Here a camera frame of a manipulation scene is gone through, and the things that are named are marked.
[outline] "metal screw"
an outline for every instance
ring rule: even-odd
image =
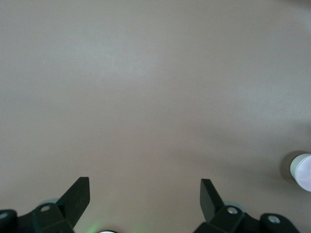
[[[0,219],[4,219],[4,218],[6,218],[6,217],[8,217],[8,213],[2,213],[2,214],[0,214]]]
[[[281,222],[280,219],[278,219],[278,217],[274,215],[269,215],[268,219],[270,222],[275,223],[275,224],[279,224]]]
[[[41,209],[40,209],[40,211],[41,212],[45,212],[45,211],[48,211],[50,209],[50,207],[48,206],[48,205],[46,205],[46,206],[43,206]]]
[[[228,212],[231,213],[232,215],[236,215],[238,213],[237,209],[236,208],[233,208],[233,207],[229,207],[228,209]]]

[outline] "screw head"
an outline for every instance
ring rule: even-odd
[[[48,211],[49,209],[50,209],[50,206],[45,205],[45,206],[43,206],[43,207],[40,209],[40,211],[41,211],[41,212],[45,212],[45,211]]]
[[[6,217],[8,217],[8,213],[2,213],[2,214],[0,214],[0,219],[4,219],[4,218],[6,218]]]
[[[236,215],[238,213],[238,210],[234,207],[229,207],[227,210],[232,215]]]
[[[280,219],[278,219],[278,217],[274,215],[268,216],[268,220],[275,224],[279,224],[281,222]]]

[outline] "white cylinder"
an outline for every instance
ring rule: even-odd
[[[291,163],[291,174],[297,184],[311,192],[311,154],[301,154]]]
[[[99,232],[99,233],[117,233],[117,232],[111,231],[111,230],[107,230],[107,231],[103,231],[103,232]]]

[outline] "white cup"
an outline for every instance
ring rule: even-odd
[[[311,154],[301,154],[291,163],[291,174],[297,184],[311,192]]]

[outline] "green light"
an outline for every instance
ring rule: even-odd
[[[98,228],[99,228],[99,224],[94,224],[92,227],[90,227],[86,233],[96,233],[98,231]]]

